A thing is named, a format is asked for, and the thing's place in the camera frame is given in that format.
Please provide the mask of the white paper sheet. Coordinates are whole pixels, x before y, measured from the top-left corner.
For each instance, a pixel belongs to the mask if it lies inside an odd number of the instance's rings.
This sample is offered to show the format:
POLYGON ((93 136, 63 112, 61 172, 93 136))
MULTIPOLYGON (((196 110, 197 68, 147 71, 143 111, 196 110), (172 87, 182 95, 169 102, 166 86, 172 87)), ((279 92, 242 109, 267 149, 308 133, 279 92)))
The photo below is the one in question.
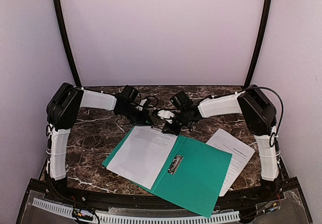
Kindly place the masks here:
POLYGON ((149 126, 135 126, 104 161, 107 170, 151 189, 177 136, 149 126))

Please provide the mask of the green plastic folder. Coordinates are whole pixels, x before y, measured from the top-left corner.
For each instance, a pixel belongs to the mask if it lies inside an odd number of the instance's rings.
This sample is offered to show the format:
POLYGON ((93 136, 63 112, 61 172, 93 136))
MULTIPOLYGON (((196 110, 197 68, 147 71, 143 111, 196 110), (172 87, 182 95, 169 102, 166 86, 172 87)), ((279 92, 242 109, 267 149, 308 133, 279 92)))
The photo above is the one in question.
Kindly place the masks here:
POLYGON ((179 207, 204 217, 211 217, 221 192, 232 155, 198 140, 177 136, 153 187, 146 189, 179 207), (168 168, 176 155, 183 156, 176 173, 168 168))

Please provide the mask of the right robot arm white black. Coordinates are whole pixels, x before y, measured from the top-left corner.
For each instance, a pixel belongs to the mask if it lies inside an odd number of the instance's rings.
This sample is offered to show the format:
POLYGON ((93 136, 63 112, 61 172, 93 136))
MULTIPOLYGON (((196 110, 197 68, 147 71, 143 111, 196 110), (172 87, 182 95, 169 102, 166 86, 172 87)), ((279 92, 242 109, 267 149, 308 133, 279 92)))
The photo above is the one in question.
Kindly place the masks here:
POLYGON ((248 130, 254 135, 261 161, 261 178, 275 181, 279 175, 278 132, 281 118, 277 109, 265 95, 267 87, 251 85, 248 88, 222 95, 208 95, 193 101, 184 91, 171 97, 174 109, 155 110, 155 115, 166 123, 164 133, 179 135, 183 127, 213 116, 241 114, 248 130))

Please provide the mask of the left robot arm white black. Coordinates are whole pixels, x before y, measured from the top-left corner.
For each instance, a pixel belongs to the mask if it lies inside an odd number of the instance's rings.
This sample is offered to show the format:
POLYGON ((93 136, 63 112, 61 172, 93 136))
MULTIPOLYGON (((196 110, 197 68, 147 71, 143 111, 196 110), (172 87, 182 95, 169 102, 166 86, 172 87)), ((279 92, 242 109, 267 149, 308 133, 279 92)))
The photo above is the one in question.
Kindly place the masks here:
POLYGON ((130 120, 133 125, 152 126, 146 104, 138 104, 135 98, 139 91, 125 86, 117 94, 89 90, 63 83, 46 108, 47 123, 47 167, 49 177, 55 181, 66 177, 65 160, 67 142, 71 129, 76 123, 80 108, 94 108, 114 112, 130 120))

